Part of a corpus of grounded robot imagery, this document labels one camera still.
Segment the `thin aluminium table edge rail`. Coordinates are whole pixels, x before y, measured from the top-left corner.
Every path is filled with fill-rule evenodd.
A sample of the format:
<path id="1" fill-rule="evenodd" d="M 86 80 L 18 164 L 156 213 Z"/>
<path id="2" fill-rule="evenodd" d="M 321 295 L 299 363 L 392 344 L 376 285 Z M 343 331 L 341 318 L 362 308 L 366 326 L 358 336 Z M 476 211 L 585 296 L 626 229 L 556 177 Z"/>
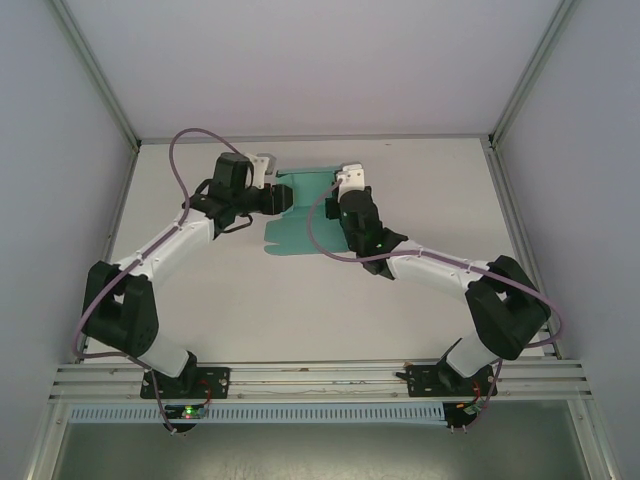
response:
<path id="1" fill-rule="evenodd" d="M 227 136 L 224 137 L 229 143 L 239 145 L 241 143 L 279 143 L 279 142 L 318 142 L 318 141 L 374 141 L 374 140 L 426 140 L 426 139 L 479 139 L 489 141 L 490 134 L 345 134 L 345 135 L 262 135 L 262 136 Z M 140 140 L 141 146 L 146 145 L 168 145 L 171 137 L 143 138 Z M 205 134 L 188 134 L 178 140 L 179 143 L 200 144 L 217 143 L 213 137 Z"/>

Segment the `aluminium side rail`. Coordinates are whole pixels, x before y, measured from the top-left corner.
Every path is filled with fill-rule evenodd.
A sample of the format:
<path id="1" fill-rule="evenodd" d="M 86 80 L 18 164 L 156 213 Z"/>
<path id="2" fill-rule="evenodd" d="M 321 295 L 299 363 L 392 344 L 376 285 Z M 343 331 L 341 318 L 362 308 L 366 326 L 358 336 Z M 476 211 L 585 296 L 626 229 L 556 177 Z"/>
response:
<path id="1" fill-rule="evenodd" d="M 118 180 L 115 186 L 109 190 L 110 204 L 107 210 L 107 214 L 101 214 L 98 217 L 98 219 L 100 220 L 100 224 L 106 228 L 104 232 L 104 241 L 102 242 L 102 248 L 99 256 L 100 261 L 107 261 L 111 259 L 115 238 L 120 226 L 122 212 L 126 203 L 126 198 L 135 171 L 136 162 L 139 157 L 141 146 L 142 141 L 138 140 L 132 147 L 127 150 L 127 160 L 124 166 L 119 170 L 119 172 L 121 173 L 121 178 Z M 102 300 L 99 292 L 97 293 L 97 303 L 95 305 L 92 305 L 92 300 L 90 300 L 89 302 L 83 301 L 82 314 L 75 327 L 71 340 L 71 353 L 75 357 L 75 362 L 82 362 L 93 357 L 126 357 L 126 355 L 121 352 L 101 352 L 95 355 L 89 355 L 85 351 L 87 335 L 83 333 L 83 328 L 88 323 L 91 314 Z"/>
<path id="2" fill-rule="evenodd" d="M 490 142 L 483 143 L 483 150 L 515 257 L 538 291 L 544 296 L 549 297 L 549 294 L 544 288 L 544 283 L 534 257 L 531 242 L 521 214 L 521 209 L 516 199 L 514 188 L 507 174 L 506 167 L 503 165 L 502 158 Z M 556 336 L 556 339 L 553 342 L 543 346 L 542 349 L 547 356 L 553 355 L 557 359 L 564 358 L 562 341 L 558 338 L 558 333 L 563 332 L 563 320 L 564 315 L 561 315 L 561 317 L 558 318 L 555 313 L 552 313 L 551 318 L 547 321 L 545 327 L 540 333 L 540 338 L 544 339 L 550 338 L 553 335 Z"/>

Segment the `aluminium corner post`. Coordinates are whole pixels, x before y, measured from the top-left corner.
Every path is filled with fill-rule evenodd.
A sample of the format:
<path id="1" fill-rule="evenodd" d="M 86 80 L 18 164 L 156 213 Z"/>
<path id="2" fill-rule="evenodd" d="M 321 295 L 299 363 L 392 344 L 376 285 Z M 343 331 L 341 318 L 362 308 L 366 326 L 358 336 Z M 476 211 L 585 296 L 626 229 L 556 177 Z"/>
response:
<path id="1" fill-rule="evenodd" d="M 558 0 L 558 4 L 527 61 L 516 85 L 510 94 L 493 130 L 488 136 L 494 150 L 498 150 L 506 139 L 520 110 L 545 69 L 564 31 L 582 0 Z"/>
<path id="2" fill-rule="evenodd" d="M 141 139 L 135 132 L 125 110 L 112 89 L 107 76 L 102 69 L 97 56 L 82 32 L 78 20 L 75 18 L 67 0 L 43 0 L 54 20 L 57 22 L 69 47 L 77 57 L 81 67 L 88 76 L 91 84 L 103 106 L 115 123 L 121 136 L 133 153 L 138 153 Z"/>

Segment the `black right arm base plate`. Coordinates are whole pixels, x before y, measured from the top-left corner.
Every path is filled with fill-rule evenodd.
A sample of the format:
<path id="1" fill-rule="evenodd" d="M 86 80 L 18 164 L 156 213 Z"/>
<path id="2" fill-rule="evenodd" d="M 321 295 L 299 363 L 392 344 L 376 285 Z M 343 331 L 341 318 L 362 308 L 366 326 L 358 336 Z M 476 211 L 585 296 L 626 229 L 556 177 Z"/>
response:
<path id="1" fill-rule="evenodd" d="M 461 397 L 474 399 L 489 393 L 494 369 L 486 365 L 471 377 L 463 377 L 447 363 L 409 365 L 396 376 L 406 382 L 410 397 Z"/>

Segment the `teal green cloth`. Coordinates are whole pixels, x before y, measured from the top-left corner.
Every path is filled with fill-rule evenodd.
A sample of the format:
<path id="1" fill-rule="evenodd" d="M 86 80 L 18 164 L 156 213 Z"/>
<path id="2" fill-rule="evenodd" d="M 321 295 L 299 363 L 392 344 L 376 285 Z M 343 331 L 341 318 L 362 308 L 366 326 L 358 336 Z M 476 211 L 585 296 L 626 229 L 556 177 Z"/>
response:
<path id="1" fill-rule="evenodd" d="M 267 222 L 264 233 L 266 253 L 275 256 L 319 254 L 307 233 L 307 217 L 312 204 L 334 183 L 338 169 L 338 166 L 330 166 L 276 172 L 276 183 L 292 188 L 293 206 L 279 218 Z M 314 211 L 312 232 L 326 250 L 332 253 L 347 251 L 339 221 L 326 218 L 323 200 Z"/>

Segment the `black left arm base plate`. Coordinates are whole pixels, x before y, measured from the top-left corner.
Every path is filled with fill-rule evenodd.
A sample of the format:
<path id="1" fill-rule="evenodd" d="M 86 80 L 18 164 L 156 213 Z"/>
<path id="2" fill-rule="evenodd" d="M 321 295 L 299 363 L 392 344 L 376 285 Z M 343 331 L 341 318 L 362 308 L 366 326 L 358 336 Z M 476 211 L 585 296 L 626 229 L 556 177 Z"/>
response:
<path id="1" fill-rule="evenodd" d="M 218 400 L 226 399 L 230 384 L 227 367 L 188 368 L 176 378 L 155 372 L 158 392 L 162 400 Z"/>

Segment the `circuit board with green light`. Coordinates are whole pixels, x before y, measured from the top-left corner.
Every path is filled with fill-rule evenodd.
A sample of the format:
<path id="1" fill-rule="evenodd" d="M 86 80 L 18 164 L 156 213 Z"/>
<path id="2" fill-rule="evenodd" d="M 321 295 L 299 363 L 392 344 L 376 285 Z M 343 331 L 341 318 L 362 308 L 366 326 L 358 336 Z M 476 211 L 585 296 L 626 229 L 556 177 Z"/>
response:
<path id="1" fill-rule="evenodd" d="M 165 414 L 169 420 L 199 420 L 207 416 L 208 408 L 203 405 L 166 405 Z"/>

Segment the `aluminium frame beam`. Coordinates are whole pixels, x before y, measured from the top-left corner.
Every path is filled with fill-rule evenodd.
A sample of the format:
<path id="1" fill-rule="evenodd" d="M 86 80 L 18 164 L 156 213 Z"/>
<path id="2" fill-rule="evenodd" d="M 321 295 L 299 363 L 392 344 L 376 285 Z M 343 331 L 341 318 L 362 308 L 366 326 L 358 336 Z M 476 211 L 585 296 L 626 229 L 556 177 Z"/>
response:
<path id="1" fill-rule="evenodd" d="M 220 403 L 361 403 L 445 400 L 410 397 L 396 376 L 428 361 L 346 361 L 311 363 L 210 363 L 230 369 L 226 399 Z M 590 400 L 592 389 L 581 363 L 555 357 L 526 357 L 494 369 L 498 401 Z M 89 363 L 58 368 L 51 402 L 140 403 L 151 382 L 129 364 Z"/>

